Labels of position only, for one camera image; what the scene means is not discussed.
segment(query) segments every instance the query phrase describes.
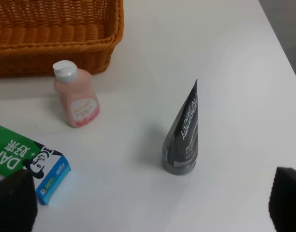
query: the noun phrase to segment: tube cap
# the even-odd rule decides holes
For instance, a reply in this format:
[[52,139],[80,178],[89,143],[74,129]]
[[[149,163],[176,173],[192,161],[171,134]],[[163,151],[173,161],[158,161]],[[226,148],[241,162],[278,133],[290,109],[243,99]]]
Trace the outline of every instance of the tube cap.
[[53,66],[58,81],[70,83],[78,78],[77,66],[69,60],[61,60]]

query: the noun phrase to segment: toothpaste box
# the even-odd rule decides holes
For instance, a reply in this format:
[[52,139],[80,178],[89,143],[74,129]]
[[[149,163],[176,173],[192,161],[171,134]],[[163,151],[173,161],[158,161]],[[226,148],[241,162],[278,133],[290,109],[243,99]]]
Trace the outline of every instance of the toothpaste box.
[[62,153],[0,126],[0,180],[20,169],[34,176],[37,200],[44,205],[71,168]]

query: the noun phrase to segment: wicker basket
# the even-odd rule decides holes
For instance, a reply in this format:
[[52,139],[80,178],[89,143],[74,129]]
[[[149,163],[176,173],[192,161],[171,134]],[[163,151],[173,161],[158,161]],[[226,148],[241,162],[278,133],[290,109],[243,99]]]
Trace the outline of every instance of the wicker basket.
[[0,0],[0,77],[53,75],[73,61],[108,67],[123,34],[123,0]]

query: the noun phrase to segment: dark object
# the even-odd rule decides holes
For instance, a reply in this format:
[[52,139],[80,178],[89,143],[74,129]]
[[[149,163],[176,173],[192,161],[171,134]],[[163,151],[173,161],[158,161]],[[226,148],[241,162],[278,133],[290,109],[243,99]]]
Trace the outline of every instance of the dark object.
[[171,174],[190,172],[198,155],[197,80],[167,134],[162,148],[164,168]]
[[0,232],[30,232],[36,215],[34,181],[27,170],[0,181]]
[[268,207],[277,232],[296,232],[296,170],[277,168]]

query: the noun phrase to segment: pink bottle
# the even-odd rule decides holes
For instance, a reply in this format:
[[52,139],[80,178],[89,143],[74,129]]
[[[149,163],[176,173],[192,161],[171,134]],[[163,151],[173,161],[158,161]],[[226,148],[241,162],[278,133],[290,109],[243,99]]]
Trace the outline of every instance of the pink bottle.
[[68,60],[53,65],[54,87],[60,94],[63,109],[72,127],[82,127],[100,112],[100,104],[91,87],[91,74]]

